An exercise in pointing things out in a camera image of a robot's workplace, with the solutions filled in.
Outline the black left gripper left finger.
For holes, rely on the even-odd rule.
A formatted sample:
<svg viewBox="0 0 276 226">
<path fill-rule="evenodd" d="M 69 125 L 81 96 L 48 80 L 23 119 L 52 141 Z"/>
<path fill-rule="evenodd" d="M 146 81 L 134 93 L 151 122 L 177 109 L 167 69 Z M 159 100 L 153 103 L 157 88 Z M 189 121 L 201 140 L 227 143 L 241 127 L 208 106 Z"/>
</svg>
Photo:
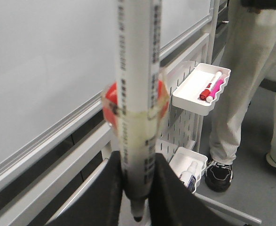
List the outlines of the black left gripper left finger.
<svg viewBox="0 0 276 226">
<path fill-rule="evenodd" d="M 113 151 L 92 185 L 48 226 L 117 226 L 122 201 L 120 152 Z"/>
</svg>

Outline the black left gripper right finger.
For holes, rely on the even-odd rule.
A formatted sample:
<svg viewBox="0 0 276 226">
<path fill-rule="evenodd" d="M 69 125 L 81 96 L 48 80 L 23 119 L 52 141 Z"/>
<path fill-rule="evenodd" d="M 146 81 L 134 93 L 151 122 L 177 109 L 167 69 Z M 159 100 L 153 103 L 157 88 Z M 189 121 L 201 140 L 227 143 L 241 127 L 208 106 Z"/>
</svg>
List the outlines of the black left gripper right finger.
<svg viewBox="0 0 276 226">
<path fill-rule="evenodd" d="M 155 171 L 149 194 L 153 226 L 232 226 L 193 195 L 178 179 L 161 153 L 155 154 Z"/>
</svg>

